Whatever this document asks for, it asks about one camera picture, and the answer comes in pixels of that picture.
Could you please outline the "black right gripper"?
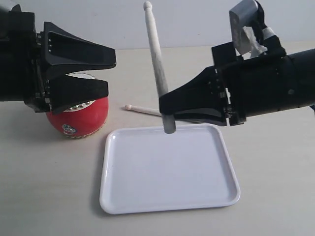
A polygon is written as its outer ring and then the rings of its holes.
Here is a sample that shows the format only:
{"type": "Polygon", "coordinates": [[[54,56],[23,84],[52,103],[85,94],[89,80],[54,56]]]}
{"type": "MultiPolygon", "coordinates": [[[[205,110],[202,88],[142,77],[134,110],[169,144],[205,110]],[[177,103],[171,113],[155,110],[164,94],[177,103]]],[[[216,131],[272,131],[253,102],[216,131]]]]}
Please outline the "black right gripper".
{"type": "Polygon", "coordinates": [[[225,91],[230,93],[229,124],[248,117],[299,107],[293,62],[283,47],[257,57],[236,55],[232,42],[211,48],[214,66],[159,98],[159,111],[175,120],[226,126],[225,91]]]}

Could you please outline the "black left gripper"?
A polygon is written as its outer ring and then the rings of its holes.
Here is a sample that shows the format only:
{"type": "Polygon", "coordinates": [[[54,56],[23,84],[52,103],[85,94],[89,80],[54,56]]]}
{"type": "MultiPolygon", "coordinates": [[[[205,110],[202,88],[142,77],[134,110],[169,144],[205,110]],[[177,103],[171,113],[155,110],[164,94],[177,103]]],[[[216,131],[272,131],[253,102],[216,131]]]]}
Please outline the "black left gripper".
{"type": "MultiPolygon", "coordinates": [[[[59,114],[79,104],[106,98],[108,82],[90,74],[67,74],[49,80],[41,71],[41,35],[35,15],[18,3],[0,5],[0,100],[22,101],[36,113],[59,114]]],[[[113,48],[79,38],[51,22],[44,22],[43,69],[71,73],[111,69],[116,66],[113,48]]]]}

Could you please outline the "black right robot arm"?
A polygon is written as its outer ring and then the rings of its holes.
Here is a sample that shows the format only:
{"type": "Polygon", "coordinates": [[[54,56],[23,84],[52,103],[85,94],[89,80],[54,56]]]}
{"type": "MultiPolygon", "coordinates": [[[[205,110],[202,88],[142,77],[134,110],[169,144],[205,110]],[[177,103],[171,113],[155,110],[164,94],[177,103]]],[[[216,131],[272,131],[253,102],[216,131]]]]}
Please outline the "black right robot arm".
{"type": "Polygon", "coordinates": [[[212,48],[214,64],[159,99],[175,119],[235,126],[248,117],[312,106],[315,52],[285,51],[244,59],[231,42],[212,48]]]}

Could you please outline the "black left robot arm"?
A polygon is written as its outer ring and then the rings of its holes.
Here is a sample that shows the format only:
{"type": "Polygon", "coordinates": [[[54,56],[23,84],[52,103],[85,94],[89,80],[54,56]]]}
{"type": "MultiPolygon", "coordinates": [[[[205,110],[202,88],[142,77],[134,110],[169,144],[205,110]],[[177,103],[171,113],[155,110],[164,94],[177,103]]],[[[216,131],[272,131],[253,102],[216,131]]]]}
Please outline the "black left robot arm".
{"type": "Polygon", "coordinates": [[[51,22],[35,29],[35,14],[11,0],[0,3],[0,99],[22,101],[36,113],[54,114],[109,94],[100,79],[73,73],[116,66],[113,48],[77,37],[51,22]]]}

